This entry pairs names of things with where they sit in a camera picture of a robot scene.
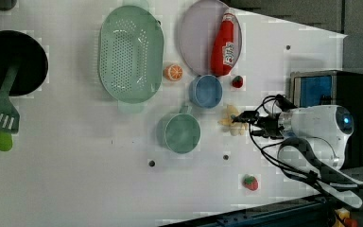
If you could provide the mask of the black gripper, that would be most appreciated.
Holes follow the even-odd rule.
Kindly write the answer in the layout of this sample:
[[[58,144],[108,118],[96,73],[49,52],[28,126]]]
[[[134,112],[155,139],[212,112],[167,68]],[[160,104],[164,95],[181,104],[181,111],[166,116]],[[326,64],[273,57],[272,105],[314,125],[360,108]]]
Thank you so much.
[[[257,130],[252,132],[253,136],[270,138],[270,139],[283,139],[281,127],[278,125],[278,119],[271,116],[260,116],[257,111],[245,111],[233,118],[233,122],[238,123],[254,123]]]

